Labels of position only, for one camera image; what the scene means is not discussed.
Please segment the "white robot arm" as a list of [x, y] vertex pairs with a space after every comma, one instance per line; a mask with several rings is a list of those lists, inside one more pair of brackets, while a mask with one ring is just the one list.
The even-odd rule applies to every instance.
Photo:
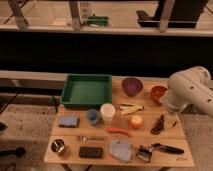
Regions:
[[213, 91], [207, 87], [210, 80], [210, 72], [202, 66], [176, 72], [169, 77], [168, 91], [160, 101], [168, 113], [182, 113], [193, 104], [213, 118]]

